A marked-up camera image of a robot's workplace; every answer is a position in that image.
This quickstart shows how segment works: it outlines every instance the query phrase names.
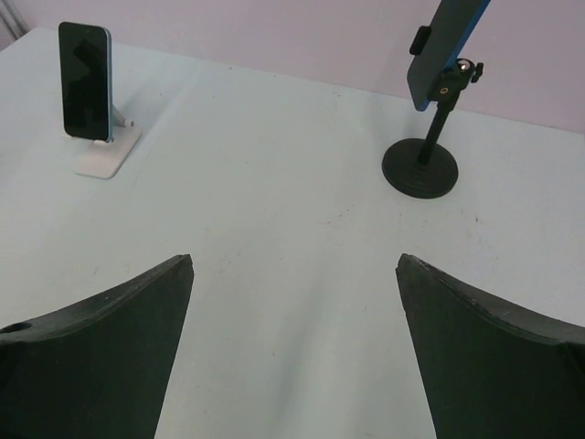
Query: table surface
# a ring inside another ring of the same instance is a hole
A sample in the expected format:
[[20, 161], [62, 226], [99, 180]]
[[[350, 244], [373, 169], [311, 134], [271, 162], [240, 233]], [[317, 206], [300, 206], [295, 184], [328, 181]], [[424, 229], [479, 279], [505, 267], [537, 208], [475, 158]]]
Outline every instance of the table surface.
[[157, 437], [434, 437], [403, 252], [585, 325], [581, 135], [455, 111], [460, 180], [417, 200], [380, 171], [426, 134], [409, 101], [115, 44], [113, 62], [144, 138], [105, 181], [71, 171], [87, 143], [62, 135], [57, 34], [0, 53], [0, 327], [190, 253]]

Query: mounting knob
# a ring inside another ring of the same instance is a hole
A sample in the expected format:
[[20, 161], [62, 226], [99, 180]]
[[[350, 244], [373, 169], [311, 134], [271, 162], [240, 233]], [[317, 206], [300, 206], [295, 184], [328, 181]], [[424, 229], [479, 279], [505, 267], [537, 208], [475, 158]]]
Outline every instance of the mounting knob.
[[483, 62], [478, 62], [475, 66], [475, 72], [472, 76], [472, 84], [475, 84], [484, 74], [484, 64]]

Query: smartphone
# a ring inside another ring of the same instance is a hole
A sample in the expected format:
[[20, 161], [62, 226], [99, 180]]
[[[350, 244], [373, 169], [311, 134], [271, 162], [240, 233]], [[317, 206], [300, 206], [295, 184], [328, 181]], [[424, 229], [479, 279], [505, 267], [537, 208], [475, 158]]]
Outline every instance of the smartphone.
[[63, 22], [58, 48], [65, 132], [112, 139], [112, 36], [108, 29]]
[[415, 108], [429, 106], [432, 86], [441, 72], [452, 67], [490, 0], [442, 0], [429, 27], [420, 29], [421, 46], [410, 64], [408, 82]]

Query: white wall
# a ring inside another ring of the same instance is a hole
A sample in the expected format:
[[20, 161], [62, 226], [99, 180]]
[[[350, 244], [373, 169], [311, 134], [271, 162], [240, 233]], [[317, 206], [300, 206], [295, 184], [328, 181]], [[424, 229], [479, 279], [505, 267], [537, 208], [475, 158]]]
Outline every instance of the white wall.
[[[410, 42], [439, 0], [15, 0], [27, 23], [408, 96]], [[463, 51], [486, 63], [461, 107], [585, 132], [585, 2], [494, 0]]]

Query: black tripod stand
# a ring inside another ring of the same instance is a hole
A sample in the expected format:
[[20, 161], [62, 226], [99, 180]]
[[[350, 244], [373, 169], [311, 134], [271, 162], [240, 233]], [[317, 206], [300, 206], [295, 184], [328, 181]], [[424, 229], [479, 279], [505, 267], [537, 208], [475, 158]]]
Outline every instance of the black tripod stand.
[[457, 162], [437, 141], [459, 95], [483, 72], [483, 63], [474, 65], [468, 59], [457, 59], [451, 69], [440, 74], [429, 97], [429, 101], [437, 102], [437, 112], [427, 138], [401, 140], [384, 154], [382, 172], [393, 187], [414, 198], [438, 198], [455, 186]]

